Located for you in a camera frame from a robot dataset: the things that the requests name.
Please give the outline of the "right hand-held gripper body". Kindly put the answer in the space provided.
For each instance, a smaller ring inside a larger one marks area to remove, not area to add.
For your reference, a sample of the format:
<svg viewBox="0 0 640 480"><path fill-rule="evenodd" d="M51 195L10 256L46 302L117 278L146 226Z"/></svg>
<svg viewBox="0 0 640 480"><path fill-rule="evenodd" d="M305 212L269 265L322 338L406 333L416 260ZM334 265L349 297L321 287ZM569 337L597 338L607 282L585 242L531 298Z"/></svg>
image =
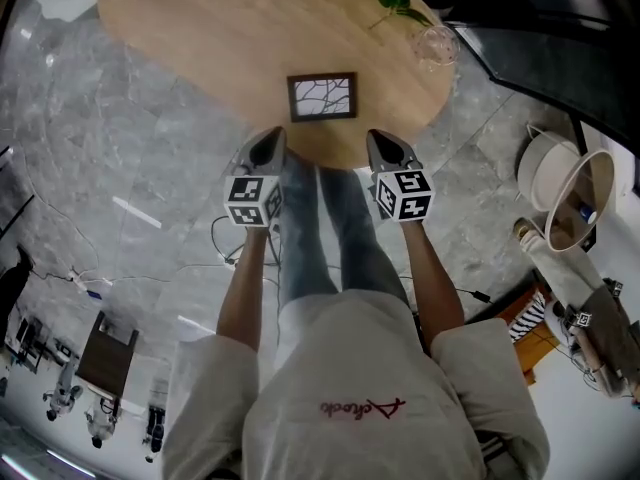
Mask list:
<svg viewBox="0 0 640 480"><path fill-rule="evenodd" d="M397 223L424 221L435 190L428 172L418 161L375 174L374 200L382 219Z"/></svg>

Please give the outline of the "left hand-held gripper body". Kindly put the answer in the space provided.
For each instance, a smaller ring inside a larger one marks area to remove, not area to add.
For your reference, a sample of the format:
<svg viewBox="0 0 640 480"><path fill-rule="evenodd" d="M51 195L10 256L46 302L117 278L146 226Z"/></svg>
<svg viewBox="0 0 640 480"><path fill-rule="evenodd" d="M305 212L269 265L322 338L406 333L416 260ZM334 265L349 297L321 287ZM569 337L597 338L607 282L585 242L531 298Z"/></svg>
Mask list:
<svg viewBox="0 0 640 480"><path fill-rule="evenodd" d="M232 164L225 174L223 206L231 223L271 227L283 202L281 169Z"/></svg>

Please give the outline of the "dark framed picture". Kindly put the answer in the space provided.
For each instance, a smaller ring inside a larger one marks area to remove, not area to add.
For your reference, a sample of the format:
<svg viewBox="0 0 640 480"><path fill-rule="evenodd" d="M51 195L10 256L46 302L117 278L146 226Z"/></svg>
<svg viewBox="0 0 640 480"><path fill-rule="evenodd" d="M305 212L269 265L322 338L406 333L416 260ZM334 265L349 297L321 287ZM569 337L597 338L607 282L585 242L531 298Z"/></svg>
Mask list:
<svg viewBox="0 0 640 480"><path fill-rule="evenodd" d="M286 83L290 119L293 123L357 117L355 72L288 76Z"/></svg>

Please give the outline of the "person's right forearm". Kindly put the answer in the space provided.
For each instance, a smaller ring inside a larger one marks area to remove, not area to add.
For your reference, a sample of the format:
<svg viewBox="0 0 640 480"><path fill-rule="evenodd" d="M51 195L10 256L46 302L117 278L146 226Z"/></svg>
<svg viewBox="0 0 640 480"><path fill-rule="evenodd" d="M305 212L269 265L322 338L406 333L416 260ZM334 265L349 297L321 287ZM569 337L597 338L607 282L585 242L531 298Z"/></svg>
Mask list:
<svg viewBox="0 0 640 480"><path fill-rule="evenodd" d="M421 331L425 345L430 348L439 334L464 325L463 307L422 223L403 222L401 228L408 250Z"/></svg>

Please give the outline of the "person's left forearm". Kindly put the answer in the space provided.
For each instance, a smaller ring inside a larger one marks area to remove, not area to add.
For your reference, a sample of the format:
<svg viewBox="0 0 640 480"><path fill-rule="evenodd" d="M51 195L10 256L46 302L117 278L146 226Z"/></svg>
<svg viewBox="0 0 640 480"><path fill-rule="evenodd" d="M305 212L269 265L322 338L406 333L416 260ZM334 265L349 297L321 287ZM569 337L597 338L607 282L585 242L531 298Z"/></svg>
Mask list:
<svg viewBox="0 0 640 480"><path fill-rule="evenodd" d="M266 228L250 228L221 305L216 334L257 352L262 329Z"/></svg>

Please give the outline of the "round wooden table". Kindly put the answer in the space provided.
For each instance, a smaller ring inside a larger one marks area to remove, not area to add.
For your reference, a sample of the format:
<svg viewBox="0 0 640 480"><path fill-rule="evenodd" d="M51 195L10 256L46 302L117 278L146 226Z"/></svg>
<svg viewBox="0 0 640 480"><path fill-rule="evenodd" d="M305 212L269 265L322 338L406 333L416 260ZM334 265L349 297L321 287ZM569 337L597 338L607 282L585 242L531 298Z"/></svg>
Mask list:
<svg viewBox="0 0 640 480"><path fill-rule="evenodd" d="M284 127L292 150L326 167L366 165L372 128L415 143L453 85L452 66L417 57L420 25L378 0L98 0L98 11L113 37L254 129ZM336 72L356 76L356 116L293 122L287 78Z"/></svg>

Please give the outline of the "person's blue jeans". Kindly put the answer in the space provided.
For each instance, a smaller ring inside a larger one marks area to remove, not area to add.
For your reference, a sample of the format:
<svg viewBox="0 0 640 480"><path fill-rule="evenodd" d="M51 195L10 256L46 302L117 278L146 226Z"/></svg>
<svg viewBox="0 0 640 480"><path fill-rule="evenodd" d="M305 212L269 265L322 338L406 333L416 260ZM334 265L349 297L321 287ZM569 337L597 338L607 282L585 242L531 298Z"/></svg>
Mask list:
<svg viewBox="0 0 640 480"><path fill-rule="evenodd" d="M283 305L338 292L320 239L319 195L324 198L339 245L342 290L382 292L408 302L396 269L377 240L355 172L318 167L288 151L280 182Z"/></svg>

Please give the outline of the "clear glass cup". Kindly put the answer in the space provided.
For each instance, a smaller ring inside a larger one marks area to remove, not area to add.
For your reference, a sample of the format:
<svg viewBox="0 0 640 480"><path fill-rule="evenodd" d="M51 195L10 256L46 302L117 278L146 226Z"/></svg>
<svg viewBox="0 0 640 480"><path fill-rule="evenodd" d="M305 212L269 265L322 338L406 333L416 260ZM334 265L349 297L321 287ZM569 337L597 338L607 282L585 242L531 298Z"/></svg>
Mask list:
<svg viewBox="0 0 640 480"><path fill-rule="evenodd" d="M460 46L455 33L446 26L432 26L425 29L416 43L418 58L437 66L455 63Z"/></svg>

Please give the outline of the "white round side table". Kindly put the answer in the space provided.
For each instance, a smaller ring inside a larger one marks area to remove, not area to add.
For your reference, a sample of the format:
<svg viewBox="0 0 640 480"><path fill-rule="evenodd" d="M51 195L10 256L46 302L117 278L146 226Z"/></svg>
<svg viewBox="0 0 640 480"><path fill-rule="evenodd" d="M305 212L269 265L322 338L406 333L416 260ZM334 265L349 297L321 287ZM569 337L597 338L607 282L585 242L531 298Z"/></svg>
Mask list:
<svg viewBox="0 0 640 480"><path fill-rule="evenodd" d="M567 252L584 243L605 213L614 191L615 166L611 154L595 149L584 154L561 135L526 126L530 138L516 169L519 194L542 214L539 232L549 248ZM579 214L587 205L597 211L588 225Z"/></svg>

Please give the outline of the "striped cushion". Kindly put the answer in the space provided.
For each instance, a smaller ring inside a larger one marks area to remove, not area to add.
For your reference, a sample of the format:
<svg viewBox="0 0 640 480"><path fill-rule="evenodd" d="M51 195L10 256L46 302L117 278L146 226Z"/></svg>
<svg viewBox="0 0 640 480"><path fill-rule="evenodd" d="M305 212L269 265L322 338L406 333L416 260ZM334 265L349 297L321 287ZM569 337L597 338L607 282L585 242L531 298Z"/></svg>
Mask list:
<svg viewBox="0 0 640 480"><path fill-rule="evenodd" d="M525 303L525 307L508 322L508 331L513 343L517 343L545 320L546 299L536 290Z"/></svg>

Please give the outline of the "person's white shirt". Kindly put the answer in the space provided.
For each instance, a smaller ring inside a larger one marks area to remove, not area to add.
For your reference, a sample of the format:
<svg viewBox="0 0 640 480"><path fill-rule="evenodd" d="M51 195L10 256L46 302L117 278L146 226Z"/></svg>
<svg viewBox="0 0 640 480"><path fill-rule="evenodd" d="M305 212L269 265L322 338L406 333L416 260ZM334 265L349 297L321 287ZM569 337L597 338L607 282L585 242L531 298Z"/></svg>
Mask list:
<svg viewBox="0 0 640 480"><path fill-rule="evenodd" d="M507 325L489 319L419 344L410 309L349 290L285 305L272 378L213 334L178 347L163 480L486 480L480 434L507 477L543 480L550 448Z"/></svg>

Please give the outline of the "orange wooden box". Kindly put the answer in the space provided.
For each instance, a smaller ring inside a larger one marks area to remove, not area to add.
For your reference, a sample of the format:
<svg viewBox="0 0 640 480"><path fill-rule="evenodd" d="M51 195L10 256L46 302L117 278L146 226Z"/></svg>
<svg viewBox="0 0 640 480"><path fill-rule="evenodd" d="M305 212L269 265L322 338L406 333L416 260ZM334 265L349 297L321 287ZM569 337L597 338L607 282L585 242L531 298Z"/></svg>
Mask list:
<svg viewBox="0 0 640 480"><path fill-rule="evenodd" d="M514 302L501 311L497 317L502 319L508 327L508 322L524 309L525 303L536 290L539 290L544 295L547 306L551 301L550 295L542 284L535 282L522 295L519 295ZM559 340L553 335L546 320L544 320L524 338L517 343L512 342L512 344L525 380L531 386L536 382L534 367L559 345Z"/></svg>

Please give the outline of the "brown wooden cabinet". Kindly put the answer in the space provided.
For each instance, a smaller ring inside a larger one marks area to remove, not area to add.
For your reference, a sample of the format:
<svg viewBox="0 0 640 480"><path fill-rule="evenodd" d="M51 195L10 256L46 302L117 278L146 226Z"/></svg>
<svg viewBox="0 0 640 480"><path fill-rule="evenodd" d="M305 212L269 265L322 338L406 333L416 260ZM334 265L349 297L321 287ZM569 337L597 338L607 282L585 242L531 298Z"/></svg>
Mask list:
<svg viewBox="0 0 640 480"><path fill-rule="evenodd" d="M110 322L100 311L93 324L76 375L97 393L112 400L123 397L139 331L133 329L127 342L110 334Z"/></svg>

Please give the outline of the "black striped waist bag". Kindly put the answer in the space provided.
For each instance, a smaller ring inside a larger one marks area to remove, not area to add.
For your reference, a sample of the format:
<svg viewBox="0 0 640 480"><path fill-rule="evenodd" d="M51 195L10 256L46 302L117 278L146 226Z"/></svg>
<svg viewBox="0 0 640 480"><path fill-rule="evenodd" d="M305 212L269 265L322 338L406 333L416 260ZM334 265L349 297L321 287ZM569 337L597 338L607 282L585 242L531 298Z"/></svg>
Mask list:
<svg viewBox="0 0 640 480"><path fill-rule="evenodd" d="M489 469L490 464L505 452L504 441L499 435L487 431L476 431L475 435L481 448L485 466Z"/></svg>

